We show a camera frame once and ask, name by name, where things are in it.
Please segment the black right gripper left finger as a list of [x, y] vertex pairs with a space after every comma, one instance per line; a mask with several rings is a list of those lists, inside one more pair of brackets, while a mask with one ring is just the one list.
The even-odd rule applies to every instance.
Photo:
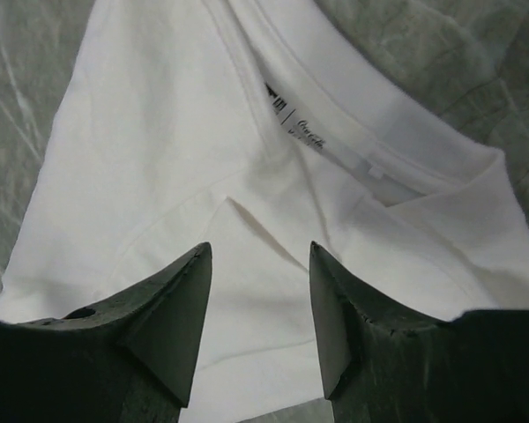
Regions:
[[203, 242], [67, 316], [0, 322], [0, 422], [176, 422], [212, 281]]

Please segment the white t-shirt red print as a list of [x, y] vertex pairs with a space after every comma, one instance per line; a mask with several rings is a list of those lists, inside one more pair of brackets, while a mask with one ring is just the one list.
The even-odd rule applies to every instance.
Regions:
[[311, 1], [99, 1], [3, 276], [61, 317], [212, 244], [185, 422], [322, 393], [309, 245], [427, 315], [529, 308], [503, 152], [375, 70]]

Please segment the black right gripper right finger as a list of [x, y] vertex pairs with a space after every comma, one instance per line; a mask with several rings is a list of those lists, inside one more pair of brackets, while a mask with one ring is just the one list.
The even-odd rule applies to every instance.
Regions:
[[529, 310], [446, 322], [406, 307], [317, 243], [309, 288], [338, 422], [529, 422]]

